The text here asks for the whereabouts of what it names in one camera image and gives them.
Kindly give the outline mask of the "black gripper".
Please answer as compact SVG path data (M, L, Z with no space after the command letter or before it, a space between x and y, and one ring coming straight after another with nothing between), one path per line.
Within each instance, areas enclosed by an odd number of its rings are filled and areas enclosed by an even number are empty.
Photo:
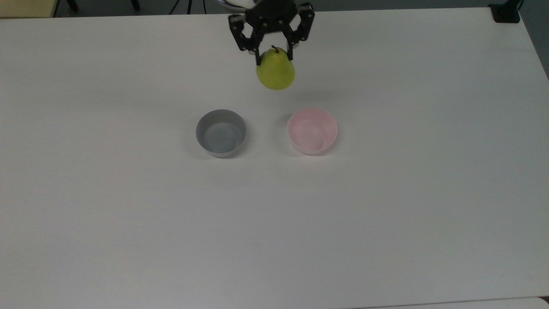
M300 22L296 29L292 29L290 22L296 16L299 16ZM229 15L228 24L239 49L254 55L259 66L262 61L259 54L262 35L283 33L287 41L287 56L292 61L294 49L308 39L314 17L310 2L296 5L293 0L259 0L253 8L245 10L244 15ZM250 37L243 33L245 22L252 27Z

